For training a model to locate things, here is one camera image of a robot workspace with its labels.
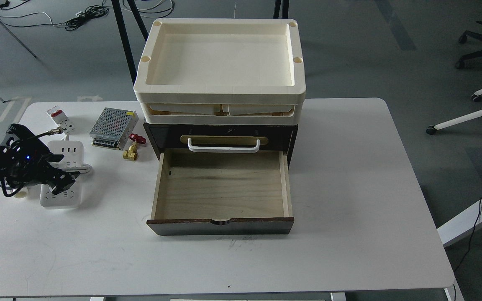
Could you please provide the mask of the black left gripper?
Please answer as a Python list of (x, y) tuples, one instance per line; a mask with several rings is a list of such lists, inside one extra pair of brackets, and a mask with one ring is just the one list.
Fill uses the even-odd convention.
[(76, 171), (53, 169), (51, 163), (63, 160), (63, 154), (52, 154), (40, 137), (53, 135), (53, 130), (35, 135), (28, 127), (13, 123), (6, 131), (4, 155), (6, 162), (0, 171), (0, 187), (4, 191), (19, 191), (24, 187), (45, 184), (52, 194), (68, 190), (75, 183)]

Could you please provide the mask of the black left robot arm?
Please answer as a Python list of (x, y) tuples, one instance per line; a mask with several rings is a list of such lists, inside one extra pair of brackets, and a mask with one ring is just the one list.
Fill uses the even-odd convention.
[(0, 144), (0, 187), (5, 197), (15, 196), (24, 187), (46, 184), (57, 195), (68, 190), (78, 172), (66, 172), (52, 166), (63, 159), (40, 141), (40, 137), (60, 135), (61, 127), (35, 135), (28, 127), (11, 124)]

